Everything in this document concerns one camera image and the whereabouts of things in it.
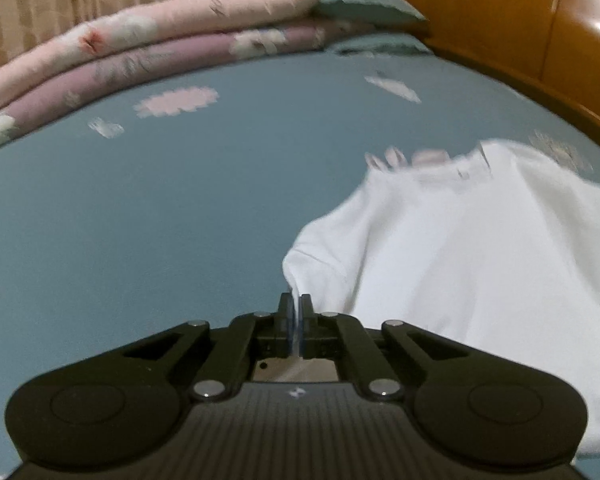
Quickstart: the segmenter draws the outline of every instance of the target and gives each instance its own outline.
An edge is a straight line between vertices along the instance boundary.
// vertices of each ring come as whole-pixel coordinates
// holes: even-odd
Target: ridged black surface
[[[495,474],[434,450],[393,404],[349,383],[245,383],[238,396],[196,406],[181,430],[135,464],[92,474],[25,464],[13,480],[582,480],[569,465]]]

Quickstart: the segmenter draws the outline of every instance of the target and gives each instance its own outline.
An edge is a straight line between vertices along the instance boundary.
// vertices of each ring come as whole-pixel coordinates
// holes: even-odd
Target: blue bed sheet
[[[24,381],[187,319],[275,309],[286,250],[361,182],[365,152],[537,132],[600,183],[599,147],[497,81],[434,56],[312,53],[120,92],[1,148],[0,474],[18,463],[2,418]]]

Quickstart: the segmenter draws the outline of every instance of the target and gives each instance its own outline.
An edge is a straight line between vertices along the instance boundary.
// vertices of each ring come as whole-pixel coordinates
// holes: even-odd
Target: folded blanket
[[[0,146],[113,92],[189,70],[257,56],[302,52],[373,29],[301,20],[277,28],[203,34],[94,60],[37,86],[0,111]]]
[[[165,0],[83,23],[0,68],[0,108],[47,79],[90,60],[191,34],[277,23],[318,0]]]

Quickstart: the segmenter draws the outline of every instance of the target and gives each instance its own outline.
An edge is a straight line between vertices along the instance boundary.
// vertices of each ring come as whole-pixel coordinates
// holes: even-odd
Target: white shirt
[[[370,169],[283,261],[297,300],[368,328],[402,319],[573,385],[600,452],[600,186],[490,140],[435,166]]]

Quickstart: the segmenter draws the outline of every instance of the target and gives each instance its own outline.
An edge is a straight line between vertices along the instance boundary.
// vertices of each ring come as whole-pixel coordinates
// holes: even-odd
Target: wooden bed frame
[[[600,0],[407,0],[437,55],[509,84],[600,145]]]

